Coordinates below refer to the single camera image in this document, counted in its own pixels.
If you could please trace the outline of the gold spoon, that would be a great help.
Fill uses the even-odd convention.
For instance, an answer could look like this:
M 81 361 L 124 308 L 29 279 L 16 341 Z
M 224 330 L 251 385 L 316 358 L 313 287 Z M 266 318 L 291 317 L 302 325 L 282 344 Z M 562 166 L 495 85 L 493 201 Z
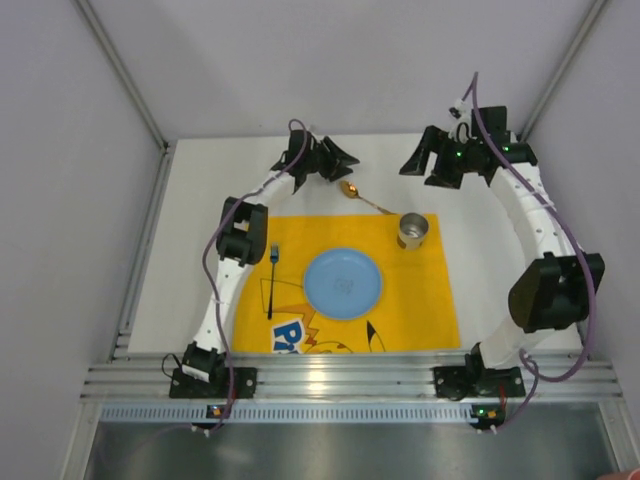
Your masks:
M 341 192 L 343 193 L 343 195 L 349 199 L 353 199 L 353 200 L 359 200 L 364 202 L 365 204 L 367 204 L 368 206 L 374 208 L 375 210 L 377 210 L 378 212 L 384 214 L 384 215 L 393 215 L 393 212 L 366 199 L 365 197 L 363 197 L 358 188 L 349 181 L 346 180 L 341 180 L 339 182 L 339 188 L 341 190 Z

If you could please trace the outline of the metal cup with paper sleeve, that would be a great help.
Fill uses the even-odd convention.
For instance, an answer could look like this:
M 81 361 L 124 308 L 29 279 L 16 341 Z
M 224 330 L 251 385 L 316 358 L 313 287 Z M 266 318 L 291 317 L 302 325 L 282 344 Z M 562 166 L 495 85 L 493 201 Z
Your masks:
M 397 243 L 405 250 L 422 246 L 429 232 L 429 222 L 424 215 L 410 212 L 401 216 L 398 224 Z

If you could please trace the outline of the blue metal fork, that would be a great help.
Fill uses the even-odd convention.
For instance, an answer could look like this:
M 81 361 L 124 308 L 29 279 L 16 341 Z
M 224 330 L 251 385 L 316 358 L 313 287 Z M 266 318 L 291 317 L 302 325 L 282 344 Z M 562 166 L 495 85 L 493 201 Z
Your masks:
M 269 289 L 269 303 L 268 303 L 268 309 L 267 309 L 268 320 L 271 320 L 273 317 L 275 269 L 278 261 L 279 261 L 279 245 L 277 243 L 273 243 L 270 248 L 271 276 L 270 276 L 270 289 Z

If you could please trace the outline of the blue plastic plate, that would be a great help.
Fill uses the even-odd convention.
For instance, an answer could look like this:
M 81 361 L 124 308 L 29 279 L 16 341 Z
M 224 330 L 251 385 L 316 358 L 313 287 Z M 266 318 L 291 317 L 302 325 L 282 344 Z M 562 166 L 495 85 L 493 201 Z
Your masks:
M 309 305 L 322 316 L 351 321 L 368 314 L 379 302 L 383 277 L 374 260 L 352 248 L 334 248 L 317 255 L 303 276 Z

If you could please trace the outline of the yellow Pikachu placemat cloth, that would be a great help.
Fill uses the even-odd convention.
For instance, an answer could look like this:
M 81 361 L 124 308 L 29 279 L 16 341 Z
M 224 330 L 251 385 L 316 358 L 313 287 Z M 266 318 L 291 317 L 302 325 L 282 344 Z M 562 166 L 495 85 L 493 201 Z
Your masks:
M 457 348 L 460 338 L 438 219 L 427 215 L 421 247 L 397 243 L 399 216 L 272 217 L 268 242 L 279 245 L 273 317 L 267 319 L 271 263 L 256 265 L 235 313 L 237 353 L 353 354 Z M 334 248 L 370 256 L 383 277 L 378 304 L 351 321 L 326 318 L 307 302 L 303 276 L 310 262 Z

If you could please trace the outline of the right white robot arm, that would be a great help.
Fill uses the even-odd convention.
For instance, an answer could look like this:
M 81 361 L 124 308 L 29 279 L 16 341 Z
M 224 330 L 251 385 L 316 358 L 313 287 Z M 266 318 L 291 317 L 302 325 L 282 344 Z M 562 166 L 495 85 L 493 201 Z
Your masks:
M 555 218 L 538 159 L 508 130 L 506 107 L 474 112 L 459 101 L 449 113 L 450 129 L 426 127 L 399 172 L 447 189 L 460 189 L 467 174 L 483 178 L 514 227 L 526 269 L 509 291 L 500 326 L 466 354 L 463 366 L 435 369 L 436 395 L 453 401 L 522 397 L 521 351 L 587 319 L 605 263 L 579 248 Z

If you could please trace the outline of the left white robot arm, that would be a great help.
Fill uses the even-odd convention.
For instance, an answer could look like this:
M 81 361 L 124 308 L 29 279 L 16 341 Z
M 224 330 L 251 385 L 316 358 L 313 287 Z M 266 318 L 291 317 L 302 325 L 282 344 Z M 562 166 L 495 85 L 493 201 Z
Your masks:
M 265 255 L 269 209 L 293 196 L 307 177 L 336 182 L 360 160 L 330 137 L 316 139 L 305 128 L 290 131 L 287 149 L 254 190 L 223 204 L 220 223 L 202 254 L 212 293 L 181 363 L 183 374 L 206 384 L 223 378 L 229 364 L 234 308 L 249 273 Z

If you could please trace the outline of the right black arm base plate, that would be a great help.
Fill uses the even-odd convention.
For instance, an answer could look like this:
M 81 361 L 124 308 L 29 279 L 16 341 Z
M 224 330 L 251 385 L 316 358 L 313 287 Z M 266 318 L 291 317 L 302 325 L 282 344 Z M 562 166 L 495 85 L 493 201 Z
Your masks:
M 461 401 L 465 398 L 524 398 L 526 395 L 521 370 L 480 369 L 464 366 L 441 366 L 433 369 L 437 398 Z

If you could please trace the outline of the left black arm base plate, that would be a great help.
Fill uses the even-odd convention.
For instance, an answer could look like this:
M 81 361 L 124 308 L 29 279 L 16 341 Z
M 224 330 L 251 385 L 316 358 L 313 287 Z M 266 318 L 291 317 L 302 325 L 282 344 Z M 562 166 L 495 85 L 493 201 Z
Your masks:
M 233 399 L 251 399 L 257 387 L 256 368 L 241 367 L 234 369 Z M 214 399 L 226 398 L 229 394 L 229 369 L 223 368 L 222 374 L 213 382 L 196 379 L 175 368 L 172 372 L 169 397 L 172 399 Z

